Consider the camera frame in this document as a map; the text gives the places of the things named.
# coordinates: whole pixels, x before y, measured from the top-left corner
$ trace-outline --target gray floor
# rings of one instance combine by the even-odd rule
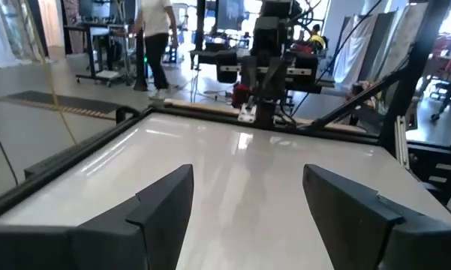
[[[77,84],[74,74],[86,74],[87,58],[85,56],[74,56],[65,59],[63,55],[60,55],[59,49],[55,51],[56,54],[51,57],[53,63],[48,66],[52,71],[51,79],[57,94],[109,101],[132,106],[139,110],[150,103],[147,93],[133,91],[131,87],[123,84],[114,85],[112,88],[100,84],[95,85],[90,80],[82,80],[80,84]],[[167,71],[171,83],[184,86],[182,90],[170,93],[170,98],[186,101],[191,99],[191,84],[189,82],[193,74],[187,67],[186,64],[181,70]],[[204,65],[200,72],[198,89],[201,92],[205,90],[218,91],[230,89],[230,85],[219,84],[215,79],[215,67]],[[41,65],[30,64],[0,70],[0,96],[27,90],[50,93],[47,72]],[[295,102],[298,103],[302,100],[304,94],[294,93],[293,96]],[[195,102],[228,107],[222,99],[222,97],[218,97],[216,101],[200,94],[194,96]],[[343,102],[342,97],[310,94],[296,116],[315,119],[326,115]],[[422,101],[419,106],[420,129],[409,131],[407,133],[409,140],[422,140],[440,144],[451,143],[451,107],[447,109],[437,124],[431,124],[428,120],[439,106],[440,102],[429,98]],[[113,121],[81,115],[65,114],[65,118],[78,141],[114,125]],[[72,139],[66,132],[57,112],[3,102],[0,102],[0,138],[19,182],[24,180],[23,170],[25,168],[73,145]],[[0,194],[14,185],[10,170],[0,152]]]

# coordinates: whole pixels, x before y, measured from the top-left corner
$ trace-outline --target cart wheel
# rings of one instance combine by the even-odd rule
[[[430,118],[431,121],[435,122],[440,118],[440,114],[435,113],[432,115],[432,117]]]

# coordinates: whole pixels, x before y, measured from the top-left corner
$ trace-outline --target black pants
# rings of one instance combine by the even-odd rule
[[[147,62],[153,73],[154,85],[157,90],[168,89],[168,81],[161,65],[162,56],[168,45],[168,34],[160,33],[145,37]]]

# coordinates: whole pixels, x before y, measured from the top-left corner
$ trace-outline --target white tabletop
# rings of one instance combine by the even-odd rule
[[[0,217],[77,226],[182,164],[194,201],[177,269],[333,269],[302,189],[317,164],[451,224],[382,148],[153,114]]]

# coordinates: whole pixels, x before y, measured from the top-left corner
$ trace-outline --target white t-shirt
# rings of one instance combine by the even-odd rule
[[[171,6],[170,0],[142,0],[142,15],[146,37],[168,33],[170,24],[165,7]]]

